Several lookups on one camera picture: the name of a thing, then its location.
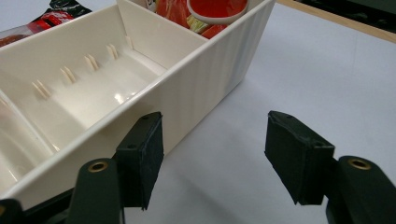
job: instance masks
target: brass screw insert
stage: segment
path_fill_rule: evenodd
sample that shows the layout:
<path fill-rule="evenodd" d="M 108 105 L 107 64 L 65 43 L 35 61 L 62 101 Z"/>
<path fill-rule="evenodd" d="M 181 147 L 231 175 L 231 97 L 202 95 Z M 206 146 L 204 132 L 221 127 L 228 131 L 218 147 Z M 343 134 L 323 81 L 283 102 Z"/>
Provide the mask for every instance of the brass screw insert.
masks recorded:
<path fill-rule="evenodd" d="M 6 208 L 3 205 L 0 205 L 0 216 L 2 216 L 6 212 Z"/>
<path fill-rule="evenodd" d="M 97 173 L 104 171 L 107 168 L 108 164 L 105 161 L 97 161 L 88 167 L 88 171 L 91 173 Z"/>
<path fill-rule="evenodd" d="M 349 159 L 348 163 L 349 163 L 349 165 L 351 165 L 357 169 L 360 169 L 360 170 L 370 170 L 371 169 L 370 163 L 368 163 L 367 161 L 360 160 L 360 159 L 356 159 L 356 158 Z"/>

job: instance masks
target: white table surface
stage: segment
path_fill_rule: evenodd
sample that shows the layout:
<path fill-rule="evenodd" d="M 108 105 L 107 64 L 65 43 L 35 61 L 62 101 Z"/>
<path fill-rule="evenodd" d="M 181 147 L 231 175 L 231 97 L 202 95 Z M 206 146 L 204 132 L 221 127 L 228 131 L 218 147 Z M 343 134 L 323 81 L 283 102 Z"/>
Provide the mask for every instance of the white table surface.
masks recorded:
<path fill-rule="evenodd" d="M 0 30 L 49 1 L 22 2 L 2 0 Z M 268 112 L 292 114 L 336 145 L 335 158 L 371 160 L 396 183 L 395 96 L 395 44 L 276 4 L 245 80 L 165 158 L 148 211 L 126 209 L 127 221 L 327 223 L 325 205 L 293 204 L 265 158 Z"/>

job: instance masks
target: organizer compartment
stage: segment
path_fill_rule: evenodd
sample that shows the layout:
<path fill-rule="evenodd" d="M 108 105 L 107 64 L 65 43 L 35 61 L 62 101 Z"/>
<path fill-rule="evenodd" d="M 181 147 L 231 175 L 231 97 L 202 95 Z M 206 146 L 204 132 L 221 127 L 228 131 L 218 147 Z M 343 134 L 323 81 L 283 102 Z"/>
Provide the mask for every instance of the organizer compartment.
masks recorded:
<path fill-rule="evenodd" d="M 45 147 L 10 105 L 0 100 L 0 189 L 6 189 L 54 151 Z"/>
<path fill-rule="evenodd" d="M 0 49 L 4 98 L 56 152 L 2 197 L 28 208 L 72 188 L 82 164 L 111 157 L 153 111 L 163 113 L 168 153 L 242 80 L 274 3 L 252 0 L 246 15 L 207 40 L 140 0 L 118 0 Z"/>

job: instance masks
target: white plastic organizer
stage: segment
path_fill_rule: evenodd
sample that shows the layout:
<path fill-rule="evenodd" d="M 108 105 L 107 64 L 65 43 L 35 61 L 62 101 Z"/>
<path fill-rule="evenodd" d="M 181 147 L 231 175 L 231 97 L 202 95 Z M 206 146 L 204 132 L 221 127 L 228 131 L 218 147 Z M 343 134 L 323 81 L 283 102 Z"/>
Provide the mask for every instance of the white plastic organizer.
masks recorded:
<path fill-rule="evenodd" d="M 0 49 L 0 192 L 29 208 L 111 157 L 138 118 L 163 113 L 168 153 L 244 77 L 274 0 L 207 40 L 118 0 Z"/>

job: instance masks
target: dark floor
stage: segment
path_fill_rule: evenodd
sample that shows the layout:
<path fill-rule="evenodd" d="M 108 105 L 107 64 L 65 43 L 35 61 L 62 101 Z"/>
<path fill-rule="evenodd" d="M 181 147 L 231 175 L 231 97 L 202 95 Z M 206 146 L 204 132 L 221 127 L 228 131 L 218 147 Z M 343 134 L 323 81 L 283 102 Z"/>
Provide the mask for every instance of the dark floor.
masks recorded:
<path fill-rule="evenodd" d="M 396 34 L 396 13 L 394 13 L 396 11 L 396 0 L 388 0 L 389 4 L 383 6 L 367 4 L 369 1 L 366 0 L 361 0 L 362 4 L 356 3 L 359 0 L 295 1 Z"/>

